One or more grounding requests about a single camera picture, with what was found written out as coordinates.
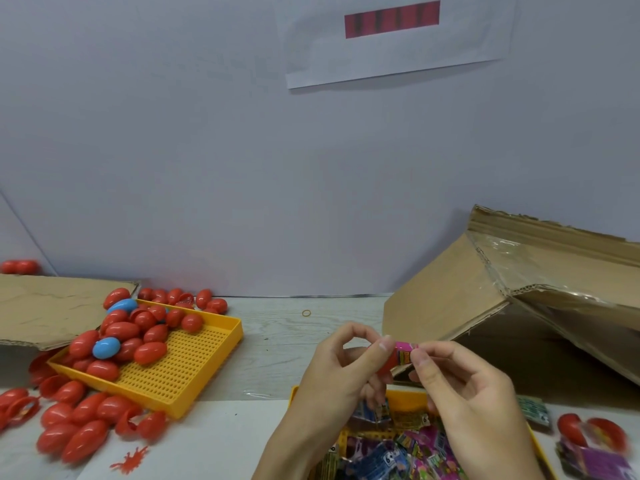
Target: right hand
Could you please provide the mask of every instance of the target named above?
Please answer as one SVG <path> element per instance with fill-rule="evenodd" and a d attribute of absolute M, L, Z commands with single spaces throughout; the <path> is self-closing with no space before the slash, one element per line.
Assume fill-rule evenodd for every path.
<path fill-rule="evenodd" d="M 411 361 L 470 480 L 543 479 L 505 373 L 455 342 L 420 344 Z"/>

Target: red splatter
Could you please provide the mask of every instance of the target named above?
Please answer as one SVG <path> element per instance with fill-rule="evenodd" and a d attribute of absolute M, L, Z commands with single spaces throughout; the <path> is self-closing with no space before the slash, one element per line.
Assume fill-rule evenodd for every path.
<path fill-rule="evenodd" d="M 136 448 L 133 455 L 130 452 L 127 453 L 122 463 L 114 463 L 109 468 L 117 468 L 123 475 L 129 475 L 133 470 L 140 466 L 142 459 L 148 453 L 148 448 L 148 446 L 145 446 L 142 450 L 138 450 L 138 448 Z"/>

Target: red splat sticker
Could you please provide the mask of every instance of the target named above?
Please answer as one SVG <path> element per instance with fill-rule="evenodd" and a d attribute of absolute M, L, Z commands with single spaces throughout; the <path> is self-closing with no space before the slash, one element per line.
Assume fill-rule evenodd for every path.
<path fill-rule="evenodd" d="M 440 1 L 366 11 L 344 16 L 345 38 L 440 24 Z"/>
<path fill-rule="evenodd" d="M 148 446 L 145 446 L 142 450 L 136 448 L 133 455 L 130 452 L 127 453 L 122 463 L 114 463 L 109 468 L 117 468 L 123 475 L 129 475 L 133 470 L 138 468 L 140 464 L 142 464 L 142 459 L 144 459 L 145 455 L 148 453 L 148 449 Z"/>

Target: fingernail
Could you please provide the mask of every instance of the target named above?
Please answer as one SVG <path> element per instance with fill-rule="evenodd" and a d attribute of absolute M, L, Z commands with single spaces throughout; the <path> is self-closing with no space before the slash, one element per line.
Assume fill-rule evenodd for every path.
<path fill-rule="evenodd" d="M 380 348 L 385 352 L 391 352 L 391 350 L 396 345 L 396 341 L 391 337 L 391 335 L 385 335 L 380 340 L 379 345 L 380 345 Z"/>
<path fill-rule="evenodd" d="M 427 363 L 431 360 L 429 354 L 422 349 L 413 349 L 411 351 L 411 362 L 416 366 L 420 367 L 421 365 Z"/>

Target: human hand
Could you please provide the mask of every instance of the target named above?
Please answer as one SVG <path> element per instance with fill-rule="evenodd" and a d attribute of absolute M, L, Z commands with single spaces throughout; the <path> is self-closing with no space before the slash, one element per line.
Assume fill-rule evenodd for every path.
<path fill-rule="evenodd" d="M 345 349 L 344 345 L 355 337 L 372 345 Z M 253 479 L 306 477 L 335 443 L 361 399 L 372 407 L 384 402 L 385 381 L 390 383 L 393 379 L 380 379 L 376 372 L 395 346 L 391 337 L 380 337 L 371 327 L 352 322 L 320 342 L 291 406 L 267 443 Z"/>
<path fill-rule="evenodd" d="M 420 344 L 411 361 L 470 480 L 543 478 L 505 373 L 455 342 Z"/>

